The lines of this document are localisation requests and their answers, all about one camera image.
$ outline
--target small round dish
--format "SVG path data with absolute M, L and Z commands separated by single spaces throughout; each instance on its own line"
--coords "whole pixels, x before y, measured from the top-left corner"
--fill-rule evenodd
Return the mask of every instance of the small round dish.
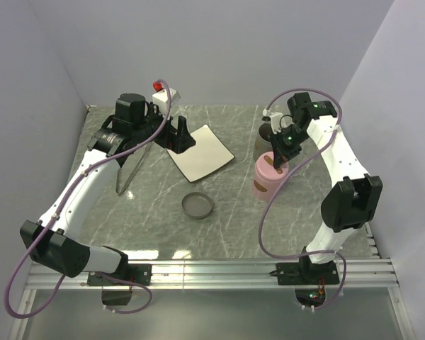
M 204 193 L 188 193 L 181 201 L 187 216 L 201 220 L 213 211 L 213 200 Z

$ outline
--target cable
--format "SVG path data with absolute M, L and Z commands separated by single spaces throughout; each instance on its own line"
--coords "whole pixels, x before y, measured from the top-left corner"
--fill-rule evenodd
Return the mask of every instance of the cable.
M 169 85 L 163 80 L 163 79 L 159 79 L 157 80 L 157 83 L 162 83 L 164 85 L 164 88 L 167 91 L 167 112 L 164 116 L 164 119 L 161 123 L 161 125 L 157 128 L 157 130 L 149 137 L 147 138 L 144 142 L 137 144 L 135 147 L 133 147 L 132 149 L 126 150 L 124 152 L 121 152 L 120 154 L 115 154 L 113 156 L 110 156 L 108 158 L 102 159 L 98 162 L 96 162 L 95 164 L 90 165 L 88 168 L 86 168 L 84 170 L 85 174 L 88 175 L 91 171 L 93 171 L 95 168 L 97 168 L 98 166 L 105 164 L 109 161 L 112 161 L 114 159 L 118 159 L 124 156 L 127 156 L 129 154 L 133 154 L 134 152 L 136 152 L 138 149 L 140 149 L 141 147 L 145 146 L 146 144 L 148 144 L 149 142 L 152 142 L 154 140 L 154 138 L 157 137 L 157 135 L 162 131 L 162 129 L 165 126 L 165 123 L 167 122 L 167 120 L 169 119 L 170 116 L 170 109 L 171 109 L 171 94 L 170 94 L 170 88 Z M 37 310 L 28 313 L 28 314 L 19 314 L 17 312 L 15 312 L 11 306 L 11 303 L 9 302 L 9 294 L 11 292 L 11 286 L 13 285 L 14 279 L 16 278 L 17 273 L 19 272 L 19 270 L 21 269 L 23 263 L 25 262 L 25 260 L 27 259 L 27 257 L 30 256 L 30 254 L 32 253 L 32 251 L 36 248 L 36 246 L 38 245 L 38 243 L 41 241 L 41 239 L 47 234 L 47 232 L 49 231 L 49 229 L 51 229 L 53 227 L 53 225 L 55 224 L 55 222 L 57 221 L 56 215 L 60 215 L 60 213 L 63 211 L 64 206 L 66 205 L 70 195 L 73 193 L 74 189 L 79 185 L 79 183 L 85 178 L 84 175 L 79 175 L 74 182 L 72 182 L 72 184 L 69 186 L 69 188 L 67 189 L 65 195 L 63 196 L 63 198 L 61 199 L 56 211 L 55 211 L 55 215 L 54 217 L 52 217 L 50 219 L 50 221 L 47 223 L 47 225 L 44 227 L 44 229 L 42 229 L 41 233 L 38 235 L 38 237 L 36 237 L 36 239 L 33 241 L 33 243 L 28 247 L 28 249 L 26 250 L 26 252 L 24 253 L 24 255 L 22 256 L 22 259 L 18 262 L 17 266 L 14 268 L 13 273 L 11 274 L 11 277 L 9 278 L 8 282 L 6 283 L 5 286 L 5 293 L 4 293 L 4 307 L 6 312 L 11 315 L 12 317 L 15 317 L 16 319 L 26 319 L 28 317 L 32 317 L 36 314 L 38 314 L 39 312 L 43 311 L 51 302 L 52 299 L 54 298 L 55 294 L 57 294 L 58 289 L 60 288 L 65 275 L 63 275 L 57 285 L 54 288 L 53 293 L 51 294 L 51 296 L 49 297 L 49 299 Z M 123 281 L 126 285 L 137 285 L 136 283 L 130 282 L 130 281 Z
M 332 103 L 335 104 L 335 106 L 338 109 L 338 116 L 337 116 L 337 122 L 336 122 L 336 127 L 338 127 L 341 123 L 341 118 L 343 115 L 343 111 L 341 109 L 341 106 L 339 104 L 339 102 L 332 96 L 330 96 L 329 94 L 323 92 L 323 91 L 319 91 L 319 90 L 315 90 L 315 89 L 310 89 L 310 88 L 295 88 L 295 89 L 291 89 L 291 90 L 287 90 L 282 92 L 281 94 L 279 94 L 278 96 L 276 96 L 266 107 L 266 110 L 271 109 L 271 106 L 274 104 L 274 102 L 279 99 L 281 96 L 284 96 L 286 94 L 290 94 L 292 92 L 297 92 L 297 91 L 309 91 L 309 92 L 313 92 L 316 94 L 321 94 L 323 96 L 325 96 L 326 98 L 328 98 Z M 274 259 L 281 259 L 281 260 L 293 260 L 293 259 L 298 259 L 300 257 L 304 257 L 304 256 L 309 256 L 309 255 L 315 255 L 315 254 L 335 254 L 336 256 L 338 256 L 342 261 L 343 261 L 343 276 L 341 278 L 341 282 L 339 285 L 339 289 L 335 292 L 335 294 L 328 299 L 323 305 L 316 307 L 316 310 L 320 310 L 328 305 L 330 305 L 333 301 L 335 301 L 335 299 L 338 298 L 338 296 L 340 295 L 340 292 L 343 289 L 345 280 L 346 280 L 346 259 L 344 258 L 343 255 L 341 255 L 339 252 L 335 252 L 333 250 L 317 250 L 317 251 L 309 251 L 307 253 L 303 253 L 303 254 L 296 254 L 296 255 L 287 255 L 287 256 L 283 256 L 283 255 L 275 255 L 272 254 L 268 249 L 266 249 L 266 247 L 263 244 L 263 225 L 264 225 L 264 219 L 266 218 L 269 208 L 271 207 L 272 203 L 274 202 L 274 200 L 276 199 L 278 193 L 280 192 L 280 190 L 282 189 L 282 187 L 285 185 L 285 183 L 296 173 L 298 172 L 304 165 L 308 164 L 310 161 L 312 161 L 313 159 L 315 159 L 316 157 L 318 157 L 324 150 L 326 150 L 329 146 L 331 146 L 332 142 L 334 141 L 334 138 L 337 134 L 337 129 L 334 129 L 334 131 L 332 132 L 331 138 L 329 139 L 329 141 L 325 144 L 325 146 L 323 146 L 321 149 L 319 149 L 318 151 L 316 151 L 314 154 L 310 155 L 308 158 L 306 158 L 306 160 L 302 161 L 300 164 L 298 164 L 297 166 L 295 166 L 293 168 L 293 170 L 291 170 L 288 175 L 286 176 L 286 178 L 282 181 L 282 183 L 280 183 L 280 185 L 277 187 L 276 191 L 274 192 L 274 194 L 272 195 L 271 199 L 269 200 L 268 205 L 264 208 L 263 211 L 263 215 L 261 216 L 260 219 L 260 223 L 259 223 L 259 228 L 258 228 L 258 243 L 260 245 L 261 250 L 263 251 L 263 253 L 265 253 L 266 255 L 274 258 Z
M 110 310 L 112 313 L 116 313 L 116 314 L 134 314 L 134 313 L 140 312 L 141 310 L 144 310 L 146 307 L 149 306 L 149 304 L 151 303 L 151 300 L 153 300 L 153 293 L 152 293 L 152 291 L 148 287 L 145 287 L 144 285 L 140 285 L 139 283 L 136 283 L 136 282 L 119 280 L 117 278 L 113 278 L 112 276 L 109 276 L 106 273 L 102 273 L 102 272 L 98 272 L 98 274 L 102 275 L 107 280 L 110 280 L 110 281 L 113 281 L 113 282 L 116 282 L 116 283 L 122 283 L 123 285 L 133 285 L 134 287 L 141 288 L 141 289 L 146 290 L 148 292 L 148 295 L 149 295 L 148 301 L 146 301 L 146 303 L 143 306 L 137 308 L 136 310 L 116 310 L 116 309 L 114 309 L 112 307 L 104 306 L 107 310 Z

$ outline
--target metal frame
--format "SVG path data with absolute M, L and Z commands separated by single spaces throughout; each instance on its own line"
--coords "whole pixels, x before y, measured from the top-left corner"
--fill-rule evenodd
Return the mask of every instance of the metal frame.
M 33 302 L 35 301 L 36 290 L 25 289 L 22 294 L 21 303 L 17 309 L 19 314 L 27 314 L 31 312 Z M 11 333 L 9 334 L 9 340 L 21 340 L 25 334 L 28 319 L 14 319 L 13 326 L 11 327 Z
M 294 286 L 277 285 L 277 278 L 269 276 L 276 269 L 276 260 L 216 260 L 216 261 L 142 261 L 131 260 L 132 264 L 151 264 L 150 288 L 160 289 L 287 289 Z M 346 288 L 398 287 L 392 262 L 384 259 L 347 260 Z M 339 270 L 343 264 L 338 262 Z M 101 290 L 102 287 L 86 285 L 87 273 L 75 278 L 65 278 L 60 289 Z M 31 266 L 27 289 L 53 289 L 60 274 L 34 263 Z M 314 285 L 296 288 L 314 288 Z M 107 289 L 127 290 L 125 286 Z
M 395 317 L 397 319 L 399 330 L 404 340 L 416 340 L 414 329 L 412 328 L 411 319 L 404 304 L 402 291 L 399 287 L 388 288 L 390 300 L 394 308 Z
M 415 339 L 409 316 L 402 303 L 400 286 L 390 259 L 382 259 L 376 247 L 370 226 L 365 224 L 367 240 L 372 256 L 366 259 L 347 259 L 345 288 L 388 288 L 395 316 L 402 332 L 403 339 Z M 279 286 L 277 279 L 269 276 L 276 268 L 275 259 L 225 259 L 212 261 L 196 260 L 142 260 L 132 259 L 132 264 L 151 264 L 152 279 L 149 286 L 152 290 L 224 290 L 224 289 L 293 289 L 294 286 Z M 342 261 L 337 261 L 339 272 L 343 271 Z M 86 285 L 87 273 L 75 278 L 65 278 L 62 290 L 101 290 L 102 287 Z M 60 274 L 33 263 L 28 274 L 19 312 L 31 311 L 36 291 L 52 290 L 60 279 Z M 296 286 L 296 288 L 316 288 L 313 285 Z M 107 289 L 129 289 L 124 286 L 111 286 Z M 10 334 L 10 340 L 21 340 L 27 325 L 26 319 L 16 319 Z

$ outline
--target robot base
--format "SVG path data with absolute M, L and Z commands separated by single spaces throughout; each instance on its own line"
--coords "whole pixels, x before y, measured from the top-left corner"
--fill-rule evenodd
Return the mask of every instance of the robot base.
M 298 263 L 277 263 L 269 275 L 277 278 L 278 285 L 318 285 L 320 280 L 325 285 L 340 283 L 335 262 L 313 264 L 308 256 L 301 257 Z
M 127 276 L 128 278 L 124 280 L 129 280 L 140 285 L 149 285 L 151 281 L 151 264 L 128 264 L 127 265 Z M 103 278 L 101 274 L 93 274 L 88 276 L 86 282 L 89 286 L 100 286 L 100 287 L 110 287 L 110 286 L 123 286 L 120 283 L 115 283 L 113 281 Z M 126 306 L 130 298 L 132 297 L 132 290 L 103 290 L 101 293 L 101 299 L 103 305 L 106 306 Z

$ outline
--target white connector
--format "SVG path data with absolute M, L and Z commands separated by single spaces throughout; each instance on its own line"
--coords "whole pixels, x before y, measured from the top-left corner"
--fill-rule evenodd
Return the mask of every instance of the white connector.
M 172 88 L 170 88 L 170 95 L 171 95 L 172 105 L 174 105 L 181 98 L 181 96 L 179 95 L 179 92 Z M 161 91 L 153 94 L 153 103 L 158 105 L 162 115 L 165 115 L 167 113 L 168 102 L 169 102 L 169 97 L 167 96 L 166 89 L 162 89 Z
M 271 129 L 274 135 L 277 135 L 282 131 L 283 128 L 286 128 L 288 124 L 282 119 L 284 116 L 281 112 L 271 112 L 271 110 L 264 109 L 263 117 L 269 117 L 271 119 Z

